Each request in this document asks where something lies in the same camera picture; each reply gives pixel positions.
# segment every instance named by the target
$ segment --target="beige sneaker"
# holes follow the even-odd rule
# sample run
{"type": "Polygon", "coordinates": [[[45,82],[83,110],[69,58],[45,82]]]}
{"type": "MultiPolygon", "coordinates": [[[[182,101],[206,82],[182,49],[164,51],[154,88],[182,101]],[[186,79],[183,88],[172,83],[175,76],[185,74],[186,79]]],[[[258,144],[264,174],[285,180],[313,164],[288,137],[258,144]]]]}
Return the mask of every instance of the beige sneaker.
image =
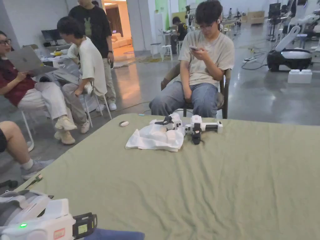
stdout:
{"type": "Polygon", "coordinates": [[[57,129],[71,131],[77,129],[77,126],[70,122],[67,116],[60,117],[55,125],[57,129]]]}
{"type": "Polygon", "coordinates": [[[57,131],[54,138],[61,140],[61,142],[66,145],[72,145],[76,142],[69,131],[57,131]]]}

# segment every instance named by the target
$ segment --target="laptop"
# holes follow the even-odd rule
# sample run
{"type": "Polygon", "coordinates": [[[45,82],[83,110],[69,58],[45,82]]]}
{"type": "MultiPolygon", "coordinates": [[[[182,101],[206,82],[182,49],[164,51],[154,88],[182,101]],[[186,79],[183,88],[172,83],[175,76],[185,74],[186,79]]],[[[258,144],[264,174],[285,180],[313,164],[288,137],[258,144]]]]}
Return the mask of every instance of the laptop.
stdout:
{"type": "Polygon", "coordinates": [[[33,76],[57,70],[57,68],[44,65],[30,46],[9,52],[6,57],[19,72],[29,72],[33,76]]]}

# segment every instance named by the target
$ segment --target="black hair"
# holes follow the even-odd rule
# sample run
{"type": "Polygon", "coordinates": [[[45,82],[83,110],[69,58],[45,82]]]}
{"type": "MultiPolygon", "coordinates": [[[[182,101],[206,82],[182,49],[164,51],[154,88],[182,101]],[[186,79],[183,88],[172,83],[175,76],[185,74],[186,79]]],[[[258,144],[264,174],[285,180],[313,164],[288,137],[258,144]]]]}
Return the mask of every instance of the black hair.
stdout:
{"type": "Polygon", "coordinates": [[[63,17],[58,21],[57,29],[59,33],[74,35],[80,39],[85,35],[83,26],[72,17],[63,17]]]}
{"type": "Polygon", "coordinates": [[[181,20],[180,20],[179,17],[174,17],[174,18],[172,19],[172,24],[175,24],[176,22],[181,23],[181,20]]]}
{"type": "Polygon", "coordinates": [[[218,0],[207,0],[198,5],[196,10],[197,24],[210,25],[217,22],[222,14],[222,6],[218,0]]]}

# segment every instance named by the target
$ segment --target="sneaker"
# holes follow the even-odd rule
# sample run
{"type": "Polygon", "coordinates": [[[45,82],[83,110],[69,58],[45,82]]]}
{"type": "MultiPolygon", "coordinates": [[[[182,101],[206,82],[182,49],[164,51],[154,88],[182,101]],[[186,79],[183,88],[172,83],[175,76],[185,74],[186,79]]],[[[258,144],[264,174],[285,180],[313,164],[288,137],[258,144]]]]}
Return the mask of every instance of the sneaker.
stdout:
{"type": "Polygon", "coordinates": [[[60,117],[55,125],[57,129],[71,131],[77,129],[77,126],[70,122],[67,116],[60,117]]]}
{"type": "Polygon", "coordinates": [[[53,163],[54,159],[48,160],[48,161],[35,161],[35,160],[33,160],[33,161],[34,161],[33,165],[29,170],[25,170],[23,167],[20,167],[23,180],[28,180],[28,179],[32,178],[34,175],[36,175],[38,172],[40,172],[46,166],[53,163]]]}
{"type": "Polygon", "coordinates": [[[116,111],[117,110],[117,105],[115,103],[110,103],[109,104],[109,110],[110,111],[116,111]]]}
{"type": "Polygon", "coordinates": [[[57,131],[54,138],[61,140],[61,142],[66,145],[71,145],[76,142],[69,131],[57,131]]]}
{"type": "MultiPolygon", "coordinates": [[[[104,109],[106,108],[106,105],[105,104],[100,104],[100,109],[101,111],[103,111],[104,109]]],[[[99,109],[99,106],[96,108],[96,112],[100,112],[100,109],[99,109]]]]}
{"type": "Polygon", "coordinates": [[[81,133],[85,134],[89,131],[90,129],[90,122],[87,120],[82,126],[81,126],[81,133]]]}

